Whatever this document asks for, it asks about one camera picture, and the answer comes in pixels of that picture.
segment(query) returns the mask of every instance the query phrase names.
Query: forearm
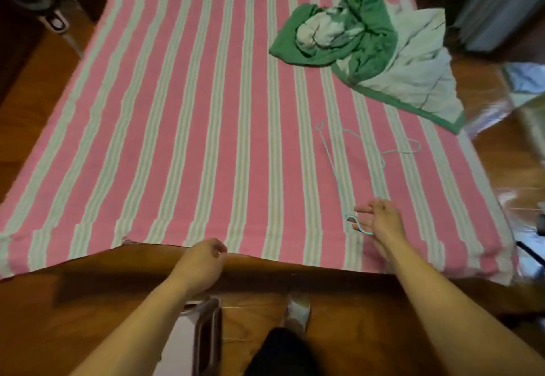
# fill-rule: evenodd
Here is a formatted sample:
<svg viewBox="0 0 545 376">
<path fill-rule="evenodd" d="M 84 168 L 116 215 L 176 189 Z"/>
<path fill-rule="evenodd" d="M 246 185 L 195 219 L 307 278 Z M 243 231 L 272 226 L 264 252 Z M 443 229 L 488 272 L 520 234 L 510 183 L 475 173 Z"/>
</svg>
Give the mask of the forearm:
<svg viewBox="0 0 545 376">
<path fill-rule="evenodd" d="M 545 360 L 429 266 L 404 240 L 387 249 L 432 345 L 451 375 L 525 375 Z"/>
<path fill-rule="evenodd" d="M 191 295 L 167 279 L 73 371 L 72 376 L 149 376 Z"/>
</svg>

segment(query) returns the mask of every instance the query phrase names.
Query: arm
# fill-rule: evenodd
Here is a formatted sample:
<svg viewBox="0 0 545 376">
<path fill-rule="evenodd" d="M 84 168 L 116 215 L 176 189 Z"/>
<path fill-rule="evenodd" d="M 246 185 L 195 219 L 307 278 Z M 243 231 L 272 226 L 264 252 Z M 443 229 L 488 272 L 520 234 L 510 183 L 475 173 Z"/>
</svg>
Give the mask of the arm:
<svg viewBox="0 0 545 376">
<path fill-rule="evenodd" d="M 439 358 L 452 376 L 535 375 L 545 359 L 428 265 L 405 238 L 401 216 L 387 200 L 356 207 L 393 269 Z"/>
<path fill-rule="evenodd" d="M 72 376 L 148 376 L 161 357 L 184 305 L 216 282 L 227 248 L 218 239 L 188 249 L 161 283 Z"/>
</svg>

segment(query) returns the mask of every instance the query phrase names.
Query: mattress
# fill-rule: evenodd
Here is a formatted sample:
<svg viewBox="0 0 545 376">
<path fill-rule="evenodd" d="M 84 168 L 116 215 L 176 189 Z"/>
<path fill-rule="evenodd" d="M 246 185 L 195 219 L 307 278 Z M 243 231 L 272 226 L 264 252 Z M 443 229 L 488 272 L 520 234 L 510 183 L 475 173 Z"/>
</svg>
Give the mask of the mattress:
<svg viewBox="0 0 545 376">
<path fill-rule="evenodd" d="M 464 132 L 365 98 L 329 68 L 269 56 L 300 3 L 338 1 L 108 0 L 0 207 L 0 276 L 125 240 L 210 236 L 233 253 L 385 272 L 372 239 L 343 219 L 324 121 L 344 207 L 391 199 L 438 270 L 509 283 L 514 241 Z M 384 155 L 383 168 L 381 152 L 408 138 L 421 150 Z"/>
</svg>

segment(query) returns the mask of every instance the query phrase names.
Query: person's left hand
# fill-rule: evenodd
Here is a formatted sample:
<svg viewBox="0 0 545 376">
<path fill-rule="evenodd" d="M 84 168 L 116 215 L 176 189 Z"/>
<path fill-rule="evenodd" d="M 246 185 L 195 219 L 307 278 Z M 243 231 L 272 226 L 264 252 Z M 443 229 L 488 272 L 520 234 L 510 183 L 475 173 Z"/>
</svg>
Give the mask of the person's left hand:
<svg viewBox="0 0 545 376">
<path fill-rule="evenodd" d="M 187 291 L 189 297 L 210 288 L 220 277 L 227 258 L 227 247 L 211 238 L 187 249 L 168 280 Z"/>
</svg>

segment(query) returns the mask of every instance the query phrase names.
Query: person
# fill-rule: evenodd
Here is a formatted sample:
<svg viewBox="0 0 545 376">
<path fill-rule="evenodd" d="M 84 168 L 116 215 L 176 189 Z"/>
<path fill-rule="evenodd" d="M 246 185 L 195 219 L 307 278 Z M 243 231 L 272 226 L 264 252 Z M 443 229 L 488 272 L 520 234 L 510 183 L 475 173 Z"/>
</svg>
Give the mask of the person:
<svg viewBox="0 0 545 376">
<path fill-rule="evenodd" d="M 545 360 L 514 333 L 428 265 L 405 236 L 391 202 L 356 206 L 358 221 L 373 233 L 446 371 L 452 376 L 545 374 Z M 168 278 L 100 344 L 72 376 L 149 376 L 184 304 L 219 278 L 227 256 L 218 239 L 187 249 Z M 273 329 L 246 369 L 253 375 L 317 375 L 303 341 L 308 305 L 291 300 L 284 328 Z"/>
</svg>

